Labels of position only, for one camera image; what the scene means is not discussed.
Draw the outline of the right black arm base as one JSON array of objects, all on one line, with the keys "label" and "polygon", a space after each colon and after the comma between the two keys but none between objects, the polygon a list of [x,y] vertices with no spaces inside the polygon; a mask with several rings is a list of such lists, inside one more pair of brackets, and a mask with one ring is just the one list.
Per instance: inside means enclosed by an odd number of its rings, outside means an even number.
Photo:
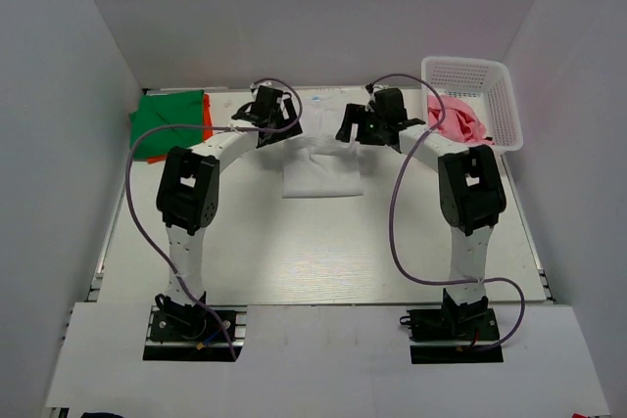
[{"label": "right black arm base", "polygon": [[504,362],[501,346],[481,351],[500,339],[493,308],[456,333],[445,324],[442,311],[437,308],[410,309],[399,318],[399,323],[409,333],[410,361],[413,365]]}]

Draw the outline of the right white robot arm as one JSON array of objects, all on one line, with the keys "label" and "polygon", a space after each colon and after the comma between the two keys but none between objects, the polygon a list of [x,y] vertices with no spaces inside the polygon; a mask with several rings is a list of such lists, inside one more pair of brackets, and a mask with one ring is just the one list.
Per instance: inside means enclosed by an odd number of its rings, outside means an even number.
[{"label": "right white robot arm", "polygon": [[492,146],[450,139],[439,123],[452,110],[447,101],[429,95],[427,103],[436,107],[427,120],[409,118],[400,89],[378,90],[368,104],[346,106],[335,139],[387,146],[437,173],[440,210],[452,236],[443,303],[483,307],[488,244],[506,208],[502,178]]}]

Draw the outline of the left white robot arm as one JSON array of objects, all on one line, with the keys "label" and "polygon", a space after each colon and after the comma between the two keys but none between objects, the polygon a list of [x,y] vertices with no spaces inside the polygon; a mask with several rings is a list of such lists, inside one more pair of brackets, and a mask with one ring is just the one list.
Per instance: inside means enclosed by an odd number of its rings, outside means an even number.
[{"label": "left white robot arm", "polygon": [[254,100],[232,116],[226,130],[166,157],[157,209],[166,226],[170,270],[159,306],[194,307],[206,301],[202,280],[203,240],[217,215],[220,173],[244,154],[302,133],[293,94],[258,85]]}]

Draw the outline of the white t shirt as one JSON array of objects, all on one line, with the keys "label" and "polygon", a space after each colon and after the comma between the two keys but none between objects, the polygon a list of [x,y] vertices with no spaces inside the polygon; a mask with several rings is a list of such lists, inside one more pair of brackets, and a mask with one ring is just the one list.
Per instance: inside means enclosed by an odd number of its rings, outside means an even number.
[{"label": "white t shirt", "polygon": [[282,197],[344,198],[363,194],[358,144],[335,139],[350,102],[343,92],[304,101],[303,133],[284,142]]}]

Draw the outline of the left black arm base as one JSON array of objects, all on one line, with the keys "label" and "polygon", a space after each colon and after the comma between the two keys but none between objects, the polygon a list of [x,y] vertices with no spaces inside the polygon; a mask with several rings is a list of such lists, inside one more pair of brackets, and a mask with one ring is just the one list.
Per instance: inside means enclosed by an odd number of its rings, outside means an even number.
[{"label": "left black arm base", "polygon": [[209,313],[202,314],[200,323],[189,329],[152,306],[142,359],[234,362],[244,346],[247,311],[244,307],[227,307],[218,308],[217,314],[231,339],[235,355],[232,355],[224,334]]}]

